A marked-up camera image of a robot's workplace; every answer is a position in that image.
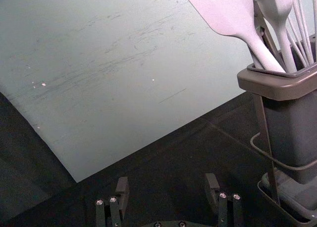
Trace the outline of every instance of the gray utensil holder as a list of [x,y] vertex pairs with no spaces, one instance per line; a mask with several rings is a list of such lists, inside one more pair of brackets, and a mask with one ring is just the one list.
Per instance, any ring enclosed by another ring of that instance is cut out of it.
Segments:
[[317,63],[291,74],[249,66],[237,77],[240,88],[262,97],[275,164],[298,183],[311,181],[317,176]]

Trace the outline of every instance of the silicone spatula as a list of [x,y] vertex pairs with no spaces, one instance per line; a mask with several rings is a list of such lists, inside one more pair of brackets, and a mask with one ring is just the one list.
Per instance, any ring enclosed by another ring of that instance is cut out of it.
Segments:
[[254,27],[253,0],[189,0],[216,33],[243,40],[264,69],[285,72]]

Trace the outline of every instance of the metal bolt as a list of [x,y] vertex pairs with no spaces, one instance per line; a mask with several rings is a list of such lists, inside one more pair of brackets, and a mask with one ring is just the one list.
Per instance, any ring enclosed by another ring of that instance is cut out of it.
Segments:
[[183,222],[183,221],[181,221],[180,223],[178,223],[178,226],[179,226],[179,227],[186,227],[186,223]]
[[97,205],[97,206],[101,206],[103,203],[104,203],[103,200],[97,200],[97,201],[96,201],[96,205]]
[[227,195],[225,193],[220,193],[221,198],[227,198]]
[[114,203],[114,202],[116,202],[116,201],[117,201],[117,198],[116,198],[116,197],[111,197],[111,198],[110,198],[110,202]]
[[236,199],[236,200],[240,200],[241,197],[238,194],[234,194],[233,198]]

